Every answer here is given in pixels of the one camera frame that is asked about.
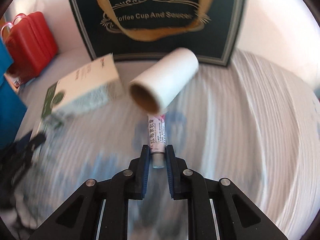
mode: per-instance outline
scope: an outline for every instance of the silver screw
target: silver screw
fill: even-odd
[[[183,174],[186,175],[186,176],[191,176],[192,173],[193,173],[192,170],[189,170],[189,169],[186,169],[186,170],[183,171]]]
[[[132,170],[124,170],[123,175],[124,176],[131,176],[133,174]]]
[[[96,181],[94,179],[88,179],[85,184],[88,186],[88,187],[91,187],[93,186],[94,184],[96,184]]]
[[[228,179],[222,179],[220,182],[221,182],[221,184],[223,186],[229,186],[230,185],[230,180],[228,180]]]

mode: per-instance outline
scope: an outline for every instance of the green circle logo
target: green circle logo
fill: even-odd
[[[66,95],[66,92],[64,90],[58,92],[52,99],[51,101],[51,108],[57,106],[58,104],[60,104],[62,102],[62,100],[64,99]]]

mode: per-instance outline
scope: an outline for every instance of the red suitcase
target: red suitcase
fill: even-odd
[[[37,77],[57,54],[58,47],[41,12],[18,14],[13,23],[17,18],[21,20],[16,25],[6,23],[10,32],[4,43],[14,60],[7,73],[19,86]]]

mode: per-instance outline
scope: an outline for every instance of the green and white box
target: green and white box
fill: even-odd
[[[112,54],[108,54],[50,86],[41,118],[47,122],[53,117],[64,119],[77,116],[103,106],[123,94],[124,89]]]

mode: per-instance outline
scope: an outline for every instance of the blue cloth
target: blue cloth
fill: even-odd
[[[3,76],[12,63],[6,47],[0,42],[0,149],[14,141],[27,111]]]

